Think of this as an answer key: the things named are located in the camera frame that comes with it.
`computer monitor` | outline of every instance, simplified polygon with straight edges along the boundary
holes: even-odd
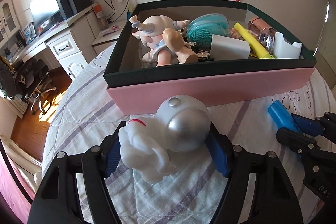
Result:
[[[33,16],[36,34],[47,31],[63,20],[57,0],[33,0],[30,3],[30,11]]]

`astronaut figurine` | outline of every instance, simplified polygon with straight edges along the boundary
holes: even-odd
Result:
[[[133,16],[129,21],[133,28],[138,29],[132,35],[140,39],[145,47],[151,49],[143,56],[143,62],[157,62],[158,66],[165,66],[198,61],[197,55],[191,50],[189,44],[184,42],[179,32],[189,25],[190,20],[173,21],[166,16],[151,16],[140,23],[137,16]]]
[[[137,169],[148,183],[175,175],[167,149],[188,152],[199,148],[210,129],[207,107],[188,95],[164,101],[154,118],[130,120],[119,130],[121,160]]]

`white plastic holder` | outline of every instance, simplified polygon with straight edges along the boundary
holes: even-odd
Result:
[[[299,59],[301,48],[302,43],[294,42],[293,44],[290,44],[285,41],[282,33],[275,33],[273,55],[276,58]]]
[[[164,101],[154,118],[132,119],[119,130],[120,156],[128,168],[137,169],[148,183],[175,175],[167,149],[192,151],[203,145],[209,134],[207,107],[188,95]]]
[[[220,35],[212,35],[210,56],[218,60],[248,59],[251,48],[248,42]]]

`blue gripper pad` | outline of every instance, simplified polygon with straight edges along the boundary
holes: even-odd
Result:
[[[209,149],[210,155],[213,162],[215,163],[217,171],[227,178],[229,176],[230,169],[227,164],[227,157],[225,152],[221,149],[220,145],[211,133],[205,140],[205,143]]]
[[[108,178],[112,173],[114,173],[118,167],[120,156],[120,142],[119,138],[116,138],[110,152],[107,155],[105,177]]]
[[[323,135],[324,127],[319,122],[295,114],[291,114],[291,116],[304,134],[313,137]]]

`sunlight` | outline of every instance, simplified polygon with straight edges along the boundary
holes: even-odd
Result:
[[[55,116],[57,107],[58,107],[60,101],[62,100],[63,96],[65,95],[65,92],[66,92],[66,90],[64,92],[58,94],[55,98],[52,99],[51,102],[46,100],[43,103],[43,108],[47,109],[50,106],[50,104],[51,104],[51,107],[45,115],[42,115],[42,112],[40,112],[39,122],[51,123],[53,121],[53,118]]]

